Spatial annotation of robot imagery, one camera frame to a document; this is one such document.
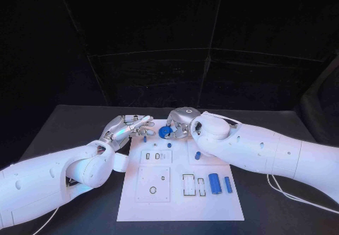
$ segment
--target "cable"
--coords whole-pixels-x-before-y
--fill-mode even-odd
[[[55,212],[53,212],[50,218],[47,219],[46,223],[42,225],[42,227],[39,228],[39,230],[33,233],[33,235],[36,235],[36,234],[39,233],[39,231],[43,229],[43,227],[45,227],[45,225],[47,224],[49,220],[53,218],[58,209],[59,209],[59,207],[55,209]]]
[[[267,174],[267,182],[268,182],[270,186],[272,187],[271,182],[270,182],[270,177],[268,177],[268,176],[270,176],[270,175]],[[306,201],[304,199],[301,199],[301,198],[293,196],[291,194],[285,193],[285,192],[283,191],[280,185],[278,185],[278,182],[277,182],[277,179],[275,179],[274,175],[271,175],[271,177],[272,177],[272,179],[274,179],[274,181],[275,181],[275,184],[277,184],[277,187],[278,187],[278,189],[277,189],[275,187],[272,187],[272,189],[275,189],[278,192],[281,192],[281,193],[285,195],[285,197],[288,197],[288,198],[290,198],[291,200],[294,200],[294,201],[298,201],[298,202],[303,202],[303,203],[306,203],[306,204],[310,204],[310,205],[313,205],[314,207],[319,207],[320,209],[324,209],[324,210],[327,210],[327,211],[330,211],[330,212],[339,214],[339,211],[334,211],[333,209],[329,209],[329,208],[326,208],[326,207],[323,207],[323,206],[320,206],[320,205],[317,205],[317,204],[314,204],[314,203]]]

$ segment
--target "dark background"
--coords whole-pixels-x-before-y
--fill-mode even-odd
[[[339,145],[337,1],[14,0],[0,15],[0,166],[58,104],[294,110]]]

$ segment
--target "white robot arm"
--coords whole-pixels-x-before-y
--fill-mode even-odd
[[[164,138],[192,136],[208,157],[218,157],[252,172],[309,184],[339,203],[339,148],[296,140],[187,107],[170,112],[167,126],[171,120],[176,131]]]
[[[0,171],[0,229],[20,224],[99,187],[112,169],[125,172],[128,158],[115,151],[130,136],[154,135],[150,116],[118,116],[86,146],[32,158]],[[66,177],[76,181],[66,182]]]

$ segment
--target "blue object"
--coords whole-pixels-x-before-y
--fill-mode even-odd
[[[200,152],[196,152],[196,160],[199,160],[200,159],[200,155],[202,155],[202,153]]]
[[[171,128],[169,126],[163,126],[160,129],[158,129],[158,136],[160,138],[164,139],[164,136],[167,134],[170,134],[173,132]]]
[[[219,176],[216,173],[212,173],[208,175],[209,178],[209,184],[210,184],[210,190],[212,190],[212,194],[219,194],[222,193],[221,190],[221,182],[219,182]]]
[[[231,182],[229,182],[229,178],[225,177],[225,182],[226,182],[226,188],[228,188],[228,193],[232,192],[232,188],[231,188]]]

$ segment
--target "black table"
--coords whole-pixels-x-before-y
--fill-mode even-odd
[[[117,115],[151,115],[154,118],[166,119],[171,109],[59,105],[21,160],[86,145],[98,139],[107,123]],[[209,110],[209,112],[234,118],[242,123],[262,126],[290,137],[313,141],[291,111]],[[122,153],[127,153],[128,148],[130,145],[121,150]],[[105,184],[79,195],[59,208],[39,235],[339,234],[339,214],[285,198],[271,189],[264,174],[248,172],[235,166],[231,166],[231,169],[245,221],[117,222],[124,173],[112,171]],[[284,177],[277,179],[288,193],[339,210],[334,201],[313,187]],[[52,212],[24,224],[1,229],[0,235],[33,234],[50,214]]]

